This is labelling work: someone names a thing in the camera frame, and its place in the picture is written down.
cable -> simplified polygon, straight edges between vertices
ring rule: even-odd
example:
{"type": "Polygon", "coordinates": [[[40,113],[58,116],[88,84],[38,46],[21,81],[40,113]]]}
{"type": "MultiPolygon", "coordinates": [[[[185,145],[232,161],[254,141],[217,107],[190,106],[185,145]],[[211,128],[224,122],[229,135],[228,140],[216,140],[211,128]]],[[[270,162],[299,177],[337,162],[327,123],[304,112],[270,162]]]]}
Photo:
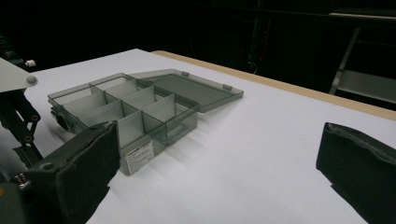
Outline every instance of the cable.
{"type": "Polygon", "coordinates": [[[372,74],[375,74],[381,67],[383,67],[384,65],[386,65],[387,62],[389,61],[389,59],[391,59],[395,53],[396,53],[396,50],[394,50],[384,61],[382,61],[382,62],[376,67],[376,69],[373,70],[372,74]]]}
{"type": "Polygon", "coordinates": [[[253,65],[254,65],[254,67],[255,67],[256,70],[253,72],[253,75],[256,75],[256,72],[257,72],[257,70],[258,70],[257,64],[251,63],[251,62],[247,62],[247,63],[253,64],[253,65]]]}
{"type": "Polygon", "coordinates": [[[270,34],[270,26],[271,26],[271,19],[268,19],[267,29],[265,32],[264,46],[262,48],[262,56],[260,57],[260,61],[262,61],[262,62],[264,62],[265,51],[267,51],[268,38],[269,38],[269,34],[270,34]]]}
{"type": "Polygon", "coordinates": [[[197,56],[196,56],[196,54],[195,54],[194,47],[192,46],[192,43],[191,43],[191,35],[190,35],[190,34],[187,34],[187,36],[188,36],[188,38],[189,38],[189,44],[190,44],[190,48],[191,48],[192,55],[193,55],[194,58],[196,58],[197,56]]]}

label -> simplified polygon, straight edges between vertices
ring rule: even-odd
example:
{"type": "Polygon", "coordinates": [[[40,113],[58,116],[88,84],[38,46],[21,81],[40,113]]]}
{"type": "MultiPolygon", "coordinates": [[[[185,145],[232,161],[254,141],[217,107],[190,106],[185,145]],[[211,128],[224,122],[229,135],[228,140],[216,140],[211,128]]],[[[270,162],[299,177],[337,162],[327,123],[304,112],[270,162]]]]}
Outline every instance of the label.
{"type": "Polygon", "coordinates": [[[149,161],[154,158],[154,150],[152,147],[152,141],[147,142],[141,147],[137,147],[126,155],[126,161],[128,163],[129,173],[132,174],[146,165],[149,161]]]}

white table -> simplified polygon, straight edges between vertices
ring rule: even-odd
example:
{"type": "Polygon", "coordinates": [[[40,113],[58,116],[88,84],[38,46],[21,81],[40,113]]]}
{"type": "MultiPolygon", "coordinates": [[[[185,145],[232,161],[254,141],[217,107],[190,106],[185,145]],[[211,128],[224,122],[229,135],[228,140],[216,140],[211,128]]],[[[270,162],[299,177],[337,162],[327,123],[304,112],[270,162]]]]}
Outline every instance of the white table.
{"type": "MultiPolygon", "coordinates": [[[[37,148],[46,156],[74,136],[50,115],[49,94],[168,68],[234,86],[244,97],[199,114],[195,130],[136,173],[118,172],[88,223],[365,223],[316,169],[322,129],[337,123],[396,147],[396,112],[163,51],[133,49],[35,72],[38,84],[25,94],[42,116],[37,148]]],[[[2,169],[23,171],[11,133],[0,132],[0,142],[2,169]]]]}

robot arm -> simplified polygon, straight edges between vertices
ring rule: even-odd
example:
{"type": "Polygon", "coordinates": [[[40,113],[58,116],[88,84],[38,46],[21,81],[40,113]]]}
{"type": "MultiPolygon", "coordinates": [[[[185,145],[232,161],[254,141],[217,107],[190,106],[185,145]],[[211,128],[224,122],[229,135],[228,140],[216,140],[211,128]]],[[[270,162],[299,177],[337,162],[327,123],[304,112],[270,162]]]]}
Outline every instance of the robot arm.
{"type": "MultiPolygon", "coordinates": [[[[37,78],[20,68],[20,66],[23,67],[20,60],[16,59],[18,57],[15,53],[11,53],[10,49],[4,47],[7,42],[4,38],[2,40],[0,42],[2,55],[7,56],[10,61],[0,58],[0,121],[3,127],[10,130],[15,139],[21,143],[21,147],[14,148],[14,150],[29,168],[43,159],[34,144],[35,127],[40,121],[40,115],[23,94],[26,88],[37,84],[37,78]]],[[[25,68],[30,66],[29,64],[33,65],[33,63],[26,63],[25,68]]]]}

plastic organizer box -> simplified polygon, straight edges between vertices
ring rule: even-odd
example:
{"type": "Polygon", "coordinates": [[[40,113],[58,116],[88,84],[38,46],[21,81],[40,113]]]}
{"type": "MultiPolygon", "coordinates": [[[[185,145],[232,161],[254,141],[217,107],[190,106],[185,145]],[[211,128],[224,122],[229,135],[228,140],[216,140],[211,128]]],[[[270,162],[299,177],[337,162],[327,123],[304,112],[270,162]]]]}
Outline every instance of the plastic organizer box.
{"type": "Polygon", "coordinates": [[[197,127],[204,113],[243,91],[187,72],[118,73],[49,95],[51,114],[71,133],[116,120],[120,170],[131,175],[197,127]]]}

